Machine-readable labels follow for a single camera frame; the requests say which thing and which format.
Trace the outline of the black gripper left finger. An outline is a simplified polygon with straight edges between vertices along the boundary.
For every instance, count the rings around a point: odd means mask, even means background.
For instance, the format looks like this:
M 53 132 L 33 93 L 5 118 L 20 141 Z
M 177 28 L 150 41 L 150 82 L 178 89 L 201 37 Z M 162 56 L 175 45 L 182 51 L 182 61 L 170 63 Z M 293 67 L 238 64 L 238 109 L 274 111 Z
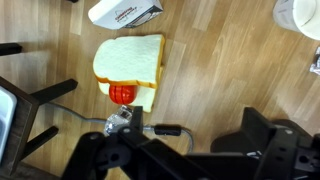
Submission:
M 214 180 L 204 168 L 180 155 L 158 139 L 142 133 L 143 107 L 133 110 L 132 120 L 105 136 L 81 136 L 61 180 L 104 180 L 119 167 L 131 180 Z

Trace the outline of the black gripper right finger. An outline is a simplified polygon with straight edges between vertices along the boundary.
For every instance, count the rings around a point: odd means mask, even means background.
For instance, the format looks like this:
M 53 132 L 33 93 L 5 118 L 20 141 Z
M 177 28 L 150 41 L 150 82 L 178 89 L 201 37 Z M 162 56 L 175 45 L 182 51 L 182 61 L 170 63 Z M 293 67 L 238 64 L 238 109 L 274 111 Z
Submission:
M 260 180 L 320 180 L 320 136 L 289 119 L 268 120 L 245 107 L 240 129 L 216 138 L 213 153 L 239 153 L 259 161 Z

